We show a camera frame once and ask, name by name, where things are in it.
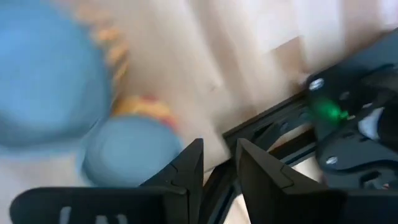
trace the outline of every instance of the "wooden floor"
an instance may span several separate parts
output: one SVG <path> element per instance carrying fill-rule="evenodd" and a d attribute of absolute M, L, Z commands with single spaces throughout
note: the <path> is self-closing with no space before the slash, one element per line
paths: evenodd
<path fill-rule="evenodd" d="M 205 170 L 229 158 L 221 133 L 298 92 L 308 74 L 333 65 L 398 24 L 395 0 L 93 3 L 114 18 L 129 46 L 131 69 L 124 94 L 152 95 L 168 103 L 185 144 L 204 138 Z M 80 185 L 73 160 L 0 162 L 5 183 L 0 223 L 9 222 L 8 203 L 24 189 Z M 229 216 L 229 223 L 248 222 L 242 206 L 232 209 L 230 215 L 238 218 Z"/>

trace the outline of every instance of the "green light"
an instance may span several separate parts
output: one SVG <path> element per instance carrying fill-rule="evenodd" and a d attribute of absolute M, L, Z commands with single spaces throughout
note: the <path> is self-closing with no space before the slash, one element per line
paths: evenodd
<path fill-rule="evenodd" d="M 342 111 L 339 105 L 329 99 L 315 101 L 313 110 L 319 117 L 334 123 L 349 117 L 347 111 Z"/>

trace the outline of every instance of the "screw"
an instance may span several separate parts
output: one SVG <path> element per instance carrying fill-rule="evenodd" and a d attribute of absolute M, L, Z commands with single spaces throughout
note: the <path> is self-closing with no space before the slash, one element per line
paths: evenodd
<path fill-rule="evenodd" d="M 317 79 L 317 80 L 314 80 L 314 81 L 312 81 L 312 82 L 310 83 L 309 89 L 310 89 L 311 91 L 317 90 L 317 89 L 319 89 L 319 88 L 321 88 L 321 87 L 323 86 L 324 82 L 325 82 L 325 81 L 323 80 L 323 78 L 319 78 L 319 79 Z"/>
<path fill-rule="evenodd" d="M 338 161 L 338 158 L 336 156 L 331 156 L 328 158 L 328 160 L 326 160 L 326 164 L 333 165 L 333 164 L 336 164 L 337 161 Z"/>

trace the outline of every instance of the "black plastic frame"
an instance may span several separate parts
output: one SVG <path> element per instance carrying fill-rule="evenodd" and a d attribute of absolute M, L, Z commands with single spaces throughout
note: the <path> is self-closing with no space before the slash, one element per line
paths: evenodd
<path fill-rule="evenodd" d="M 305 93 L 299 93 L 245 123 L 224 133 L 231 153 L 235 153 L 239 138 L 248 139 L 257 146 L 268 149 L 289 131 L 310 123 Z M 310 128 L 269 154 L 283 163 L 294 166 L 315 155 L 316 137 Z M 232 160 L 218 165 L 203 188 L 199 224 L 224 223 L 233 200 L 241 193 L 237 184 L 236 168 Z"/>

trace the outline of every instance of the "blue ball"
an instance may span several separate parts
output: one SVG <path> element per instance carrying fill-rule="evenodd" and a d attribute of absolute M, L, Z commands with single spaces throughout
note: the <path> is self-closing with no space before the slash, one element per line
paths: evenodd
<path fill-rule="evenodd" d="M 2 1 L 0 21 L 0 150 L 80 139 L 109 116 L 111 76 L 88 30 L 43 1 Z"/>
<path fill-rule="evenodd" d="M 175 133 L 143 116 L 112 118 L 89 144 L 82 173 L 100 187 L 137 187 L 182 151 Z"/>

